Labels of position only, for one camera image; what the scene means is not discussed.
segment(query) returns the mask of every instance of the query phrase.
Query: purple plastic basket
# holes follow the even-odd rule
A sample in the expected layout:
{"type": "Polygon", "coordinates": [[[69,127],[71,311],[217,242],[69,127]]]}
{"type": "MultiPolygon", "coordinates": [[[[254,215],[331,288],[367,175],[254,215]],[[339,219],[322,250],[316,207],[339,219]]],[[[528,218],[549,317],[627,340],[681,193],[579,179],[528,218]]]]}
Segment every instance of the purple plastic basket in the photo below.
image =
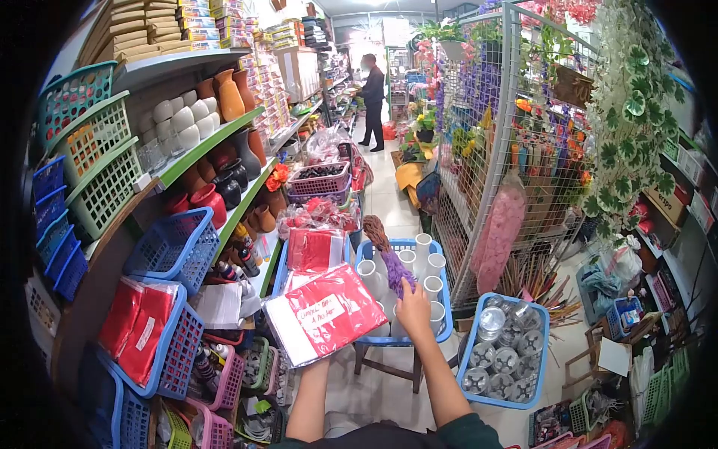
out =
{"type": "Polygon", "coordinates": [[[352,177],[350,175],[347,178],[344,188],[342,190],[338,190],[337,192],[301,194],[301,193],[298,193],[294,189],[294,186],[292,185],[289,188],[289,192],[287,192],[286,196],[289,198],[290,203],[305,204],[312,198],[320,197],[320,198],[329,198],[330,200],[334,201],[337,204],[344,204],[347,202],[347,199],[349,198],[349,195],[351,195],[351,193],[352,193],[352,177]]]}

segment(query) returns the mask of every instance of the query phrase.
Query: wire grid panel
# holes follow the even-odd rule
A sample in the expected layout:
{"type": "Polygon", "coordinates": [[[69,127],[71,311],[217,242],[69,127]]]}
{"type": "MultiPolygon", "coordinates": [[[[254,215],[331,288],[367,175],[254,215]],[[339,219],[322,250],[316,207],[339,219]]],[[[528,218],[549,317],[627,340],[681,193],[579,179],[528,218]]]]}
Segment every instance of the wire grid panel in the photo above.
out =
{"type": "Polygon", "coordinates": [[[512,248],[521,269],[533,255],[554,254],[578,231],[565,220],[592,167],[584,156],[584,109],[574,104],[583,106],[576,97],[585,101],[590,83],[579,83],[588,90],[578,96],[572,82],[566,92],[565,79],[590,81],[596,54],[558,25],[524,24],[522,14],[533,13],[503,6],[463,24],[473,60],[440,61],[437,228],[447,240],[447,266],[454,262],[454,306],[483,293],[468,261],[503,176],[518,173],[526,190],[526,215],[512,248]]]}

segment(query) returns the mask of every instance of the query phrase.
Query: man in dark clothes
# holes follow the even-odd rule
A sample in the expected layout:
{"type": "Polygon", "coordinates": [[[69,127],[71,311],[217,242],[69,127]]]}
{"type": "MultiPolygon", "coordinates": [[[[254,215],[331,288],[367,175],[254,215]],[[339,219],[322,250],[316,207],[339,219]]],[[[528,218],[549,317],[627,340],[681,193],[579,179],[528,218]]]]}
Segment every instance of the man in dark clothes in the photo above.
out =
{"type": "Polygon", "coordinates": [[[381,106],[384,102],[384,74],[376,66],[376,56],[372,54],[364,55],[361,58],[361,66],[363,70],[369,70],[369,78],[357,93],[358,96],[364,97],[366,105],[366,133],[364,140],[359,145],[367,147],[371,140],[371,132],[374,131],[374,139],[376,139],[376,147],[371,149],[372,153],[379,152],[384,149],[384,133],[381,129],[381,106]]]}

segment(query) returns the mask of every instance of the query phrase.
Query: white ceramic pot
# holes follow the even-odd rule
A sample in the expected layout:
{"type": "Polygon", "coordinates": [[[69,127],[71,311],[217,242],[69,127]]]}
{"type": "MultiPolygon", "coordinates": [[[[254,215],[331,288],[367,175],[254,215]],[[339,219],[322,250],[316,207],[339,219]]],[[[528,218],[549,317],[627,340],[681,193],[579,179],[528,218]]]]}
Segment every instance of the white ceramic pot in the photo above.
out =
{"type": "Polygon", "coordinates": [[[185,107],[185,100],[182,97],[173,98],[169,101],[172,105],[172,115],[175,115],[180,109],[185,107]]]}
{"type": "Polygon", "coordinates": [[[192,109],[192,115],[195,117],[195,123],[210,115],[207,104],[202,100],[197,100],[195,104],[190,106],[190,109],[192,109]]]}
{"type": "Polygon", "coordinates": [[[179,142],[185,149],[192,149],[200,144],[200,129],[192,125],[179,133],[179,142]]]}
{"type": "Polygon", "coordinates": [[[210,117],[212,117],[212,121],[215,124],[215,131],[217,131],[220,128],[220,114],[218,112],[212,112],[210,117]]]}
{"type": "Polygon", "coordinates": [[[172,130],[172,120],[165,120],[162,123],[158,123],[154,130],[157,132],[159,140],[169,139],[169,134],[172,130]]]}
{"type": "Polygon", "coordinates": [[[203,119],[197,120],[197,128],[200,129],[200,139],[207,139],[215,132],[215,122],[212,117],[206,116],[203,119]]]}
{"type": "Polygon", "coordinates": [[[172,117],[172,104],[169,100],[162,101],[160,104],[154,107],[152,111],[152,118],[154,123],[160,123],[172,117]]]}
{"type": "Polygon", "coordinates": [[[144,114],[142,114],[142,117],[139,119],[139,123],[137,124],[139,127],[139,131],[141,133],[148,132],[150,129],[154,128],[154,120],[152,118],[152,111],[147,111],[144,114]]]}
{"type": "Polygon", "coordinates": [[[182,101],[185,102],[186,107],[190,107],[197,101],[197,91],[189,91],[182,94],[182,101]]]}
{"type": "Polygon", "coordinates": [[[177,132],[184,131],[189,128],[195,124],[195,116],[192,115],[192,109],[188,106],[180,109],[179,112],[172,117],[170,123],[172,123],[172,128],[174,128],[177,132]]]}
{"type": "Polygon", "coordinates": [[[202,100],[207,105],[207,110],[210,112],[210,114],[214,111],[217,111],[217,99],[214,97],[205,98],[202,100]]]}

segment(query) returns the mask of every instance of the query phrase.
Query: bottle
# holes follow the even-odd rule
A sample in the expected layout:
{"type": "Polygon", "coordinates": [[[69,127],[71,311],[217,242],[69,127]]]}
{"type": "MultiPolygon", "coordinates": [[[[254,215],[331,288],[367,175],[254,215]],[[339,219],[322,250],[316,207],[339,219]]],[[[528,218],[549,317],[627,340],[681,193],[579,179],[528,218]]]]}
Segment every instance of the bottle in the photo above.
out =
{"type": "Polygon", "coordinates": [[[242,251],[239,253],[239,257],[242,259],[242,262],[244,262],[244,269],[247,272],[247,276],[259,276],[259,268],[257,267],[257,264],[254,263],[254,259],[247,248],[242,248],[242,251]]]}

